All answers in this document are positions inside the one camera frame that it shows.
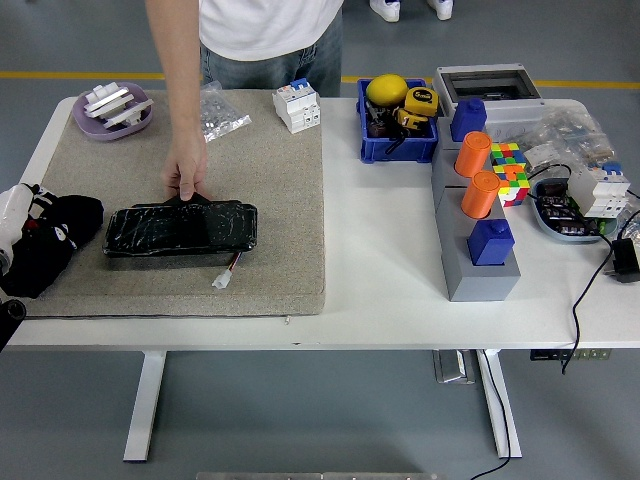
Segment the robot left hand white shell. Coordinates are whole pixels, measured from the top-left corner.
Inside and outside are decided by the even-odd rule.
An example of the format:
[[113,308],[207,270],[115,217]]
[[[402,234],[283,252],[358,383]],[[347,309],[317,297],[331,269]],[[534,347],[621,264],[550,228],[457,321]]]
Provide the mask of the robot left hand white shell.
[[56,196],[37,185],[17,184],[1,193],[1,255],[11,263],[19,242],[40,241],[77,243],[70,237],[72,196]]

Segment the person's right hand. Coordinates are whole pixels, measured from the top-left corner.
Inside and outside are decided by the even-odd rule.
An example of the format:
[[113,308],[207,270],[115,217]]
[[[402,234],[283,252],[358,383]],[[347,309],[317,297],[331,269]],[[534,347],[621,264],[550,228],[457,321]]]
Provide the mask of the person's right hand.
[[205,196],[207,162],[206,143],[201,133],[174,133],[161,172],[165,197],[177,196],[188,201],[195,193]]

